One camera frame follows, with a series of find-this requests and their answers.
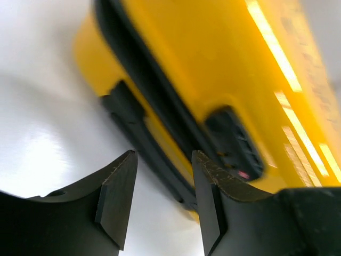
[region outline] white surface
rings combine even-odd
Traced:
[[[337,84],[341,3],[304,4],[328,73]],[[71,40],[88,5],[88,0],[1,1],[1,190],[23,197],[46,195],[131,148],[72,63]],[[203,254],[199,226],[140,161],[120,255]]]

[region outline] black vent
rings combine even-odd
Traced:
[[[213,113],[205,124],[217,154],[227,170],[246,181],[262,176],[264,170],[262,160],[231,108]]]

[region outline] yellow power tool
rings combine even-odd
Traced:
[[[194,150],[272,194],[340,185],[337,101],[297,0],[95,0],[74,56],[190,211]]]

